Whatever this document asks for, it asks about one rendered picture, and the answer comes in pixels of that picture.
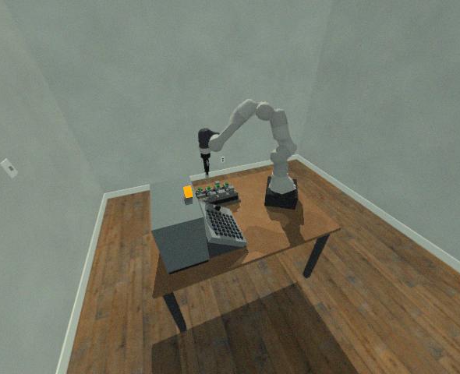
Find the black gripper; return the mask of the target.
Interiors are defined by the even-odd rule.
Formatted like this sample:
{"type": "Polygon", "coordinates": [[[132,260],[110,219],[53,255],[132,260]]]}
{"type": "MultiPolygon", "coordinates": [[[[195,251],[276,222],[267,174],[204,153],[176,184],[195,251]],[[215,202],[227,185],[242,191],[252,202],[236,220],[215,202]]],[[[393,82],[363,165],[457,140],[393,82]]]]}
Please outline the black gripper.
{"type": "Polygon", "coordinates": [[[205,176],[206,178],[209,178],[209,160],[208,158],[211,157],[211,153],[208,154],[200,154],[201,158],[203,158],[203,164],[204,164],[204,169],[205,169],[205,176]]]}

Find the grey control cabinet with keypad desk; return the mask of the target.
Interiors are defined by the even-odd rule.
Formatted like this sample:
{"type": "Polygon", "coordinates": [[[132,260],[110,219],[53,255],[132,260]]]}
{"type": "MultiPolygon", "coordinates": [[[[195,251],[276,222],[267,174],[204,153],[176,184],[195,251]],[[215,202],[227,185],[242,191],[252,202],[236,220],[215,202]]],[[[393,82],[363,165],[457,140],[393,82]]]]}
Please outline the grey control cabinet with keypad desk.
{"type": "Polygon", "coordinates": [[[198,202],[190,177],[150,184],[150,226],[169,274],[247,247],[230,209],[198,202]]]}

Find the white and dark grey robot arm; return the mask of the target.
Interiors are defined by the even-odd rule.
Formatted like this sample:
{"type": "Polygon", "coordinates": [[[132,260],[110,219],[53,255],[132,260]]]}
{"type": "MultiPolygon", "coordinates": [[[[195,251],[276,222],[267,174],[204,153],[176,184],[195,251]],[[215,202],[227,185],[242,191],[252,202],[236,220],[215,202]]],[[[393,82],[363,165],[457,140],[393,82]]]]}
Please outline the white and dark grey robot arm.
{"type": "Polygon", "coordinates": [[[228,125],[221,133],[213,132],[208,128],[201,129],[198,132],[200,153],[208,154],[211,151],[220,151],[224,143],[240,126],[250,117],[258,115],[259,119],[270,121],[273,138],[278,139],[279,145],[270,155],[270,159],[274,163],[274,169],[269,188],[271,191],[280,194],[295,190],[295,184],[288,176],[287,160],[295,153],[297,146],[289,135],[285,111],[283,109],[274,109],[274,111],[267,101],[256,104],[254,101],[247,99],[233,111],[228,125]]]}

